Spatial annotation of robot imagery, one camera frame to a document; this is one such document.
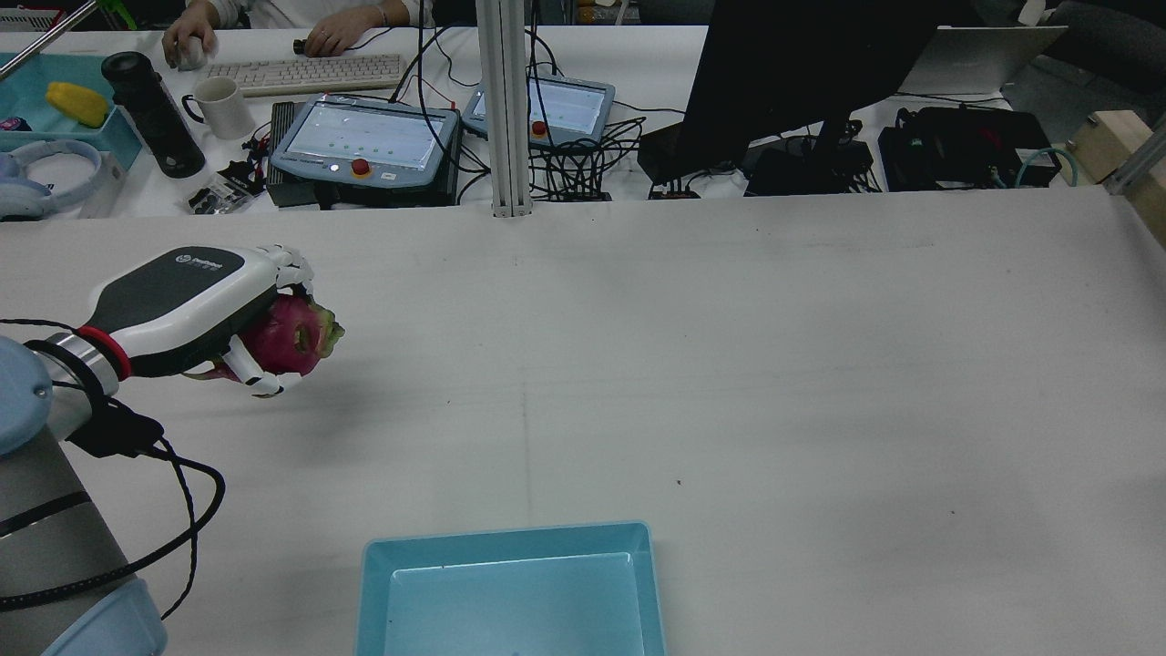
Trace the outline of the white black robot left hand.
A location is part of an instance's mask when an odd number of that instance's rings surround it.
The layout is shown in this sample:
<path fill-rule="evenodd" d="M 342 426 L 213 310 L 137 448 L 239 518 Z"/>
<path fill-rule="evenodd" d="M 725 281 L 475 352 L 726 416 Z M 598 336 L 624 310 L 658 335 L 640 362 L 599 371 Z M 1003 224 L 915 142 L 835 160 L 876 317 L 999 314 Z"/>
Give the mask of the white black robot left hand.
<path fill-rule="evenodd" d="M 312 275 L 298 251 L 279 244 L 180 246 L 105 282 L 77 332 L 101 350 L 120 379 L 175 376 L 219 357 L 252 395 L 275 397 L 302 374 L 265 371 L 240 336 L 282 288 L 311 292 Z"/>

